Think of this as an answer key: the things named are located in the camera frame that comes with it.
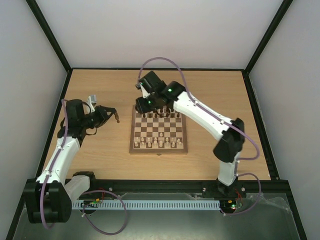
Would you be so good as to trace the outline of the dark knight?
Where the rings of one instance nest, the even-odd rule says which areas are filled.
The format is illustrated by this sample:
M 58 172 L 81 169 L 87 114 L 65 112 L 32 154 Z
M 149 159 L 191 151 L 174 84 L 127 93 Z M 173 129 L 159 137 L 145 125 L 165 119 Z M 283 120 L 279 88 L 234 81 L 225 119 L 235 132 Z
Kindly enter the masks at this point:
M 117 112 L 114 113 L 114 117 L 115 117 L 115 119 L 116 119 L 116 122 L 117 122 L 117 123 L 120 123 L 120 118 L 119 118 L 119 115 L 118 115 Z

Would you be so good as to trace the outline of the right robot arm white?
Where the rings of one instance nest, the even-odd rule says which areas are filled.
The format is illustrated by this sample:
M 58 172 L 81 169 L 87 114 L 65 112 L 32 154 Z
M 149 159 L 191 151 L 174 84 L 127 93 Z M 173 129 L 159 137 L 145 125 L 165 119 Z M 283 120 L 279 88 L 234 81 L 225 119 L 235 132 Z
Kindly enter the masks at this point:
M 220 115 L 198 101 L 186 84 L 176 81 L 166 84 L 154 71 L 138 79 L 136 88 L 142 92 L 142 96 L 135 100 L 135 109 L 140 114 L 168 107 L 199 124 L 217 140 L 213 154 L 220 161 L 218 191 L 224 196 L 233 193 L 236 189 L 237 157 L 245 141 L 239 132 L 244 130 L 244 122 L 240 118 L 232 120 Z

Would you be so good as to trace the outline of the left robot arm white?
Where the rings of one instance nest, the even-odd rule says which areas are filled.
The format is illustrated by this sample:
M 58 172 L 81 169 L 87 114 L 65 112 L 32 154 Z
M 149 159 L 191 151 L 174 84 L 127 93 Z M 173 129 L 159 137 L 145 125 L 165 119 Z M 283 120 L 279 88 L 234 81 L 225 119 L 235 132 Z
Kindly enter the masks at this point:
M 80 172 L 66 182 L 71 163 L 80 150 L 88 129 L 102 127 L 111 117 L 118 121 L 117 110 L 97 105 L 95 95 L 81 99 L 61 100 L 64 118 L 60 123 L 54 152 L 40 176 L 28 179 L 22 196 L 29 222 L 51 229 L 69 220 L 72 203 L 90 189 L 92 172 Z

